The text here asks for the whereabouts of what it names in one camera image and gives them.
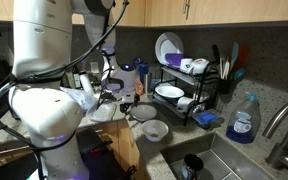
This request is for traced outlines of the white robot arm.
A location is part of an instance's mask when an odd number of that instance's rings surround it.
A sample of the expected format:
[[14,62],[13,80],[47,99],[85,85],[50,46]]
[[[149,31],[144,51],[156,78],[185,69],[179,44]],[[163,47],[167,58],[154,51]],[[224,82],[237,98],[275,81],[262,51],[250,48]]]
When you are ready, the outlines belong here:
[[38,148],[41,180],[89,180],[75,130],[83,112],[73,97],[60,89],[71,57],[72,15],[84,17],[91,44],[103,53],[102,84],[120,92],[124,103],[135,95],[135,71],[115,58],[113,0],[14,0],[13,36],[16,85],[9,103]]

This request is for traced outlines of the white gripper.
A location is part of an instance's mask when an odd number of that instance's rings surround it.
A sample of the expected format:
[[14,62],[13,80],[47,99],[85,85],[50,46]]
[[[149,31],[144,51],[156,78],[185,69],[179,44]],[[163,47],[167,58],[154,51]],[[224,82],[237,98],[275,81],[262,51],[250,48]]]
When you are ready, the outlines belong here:
[[130,64],[117,66],[108,77],[106,89],[112,92],[120,92],[123,103],[135,101],[135,77],[136,71]]

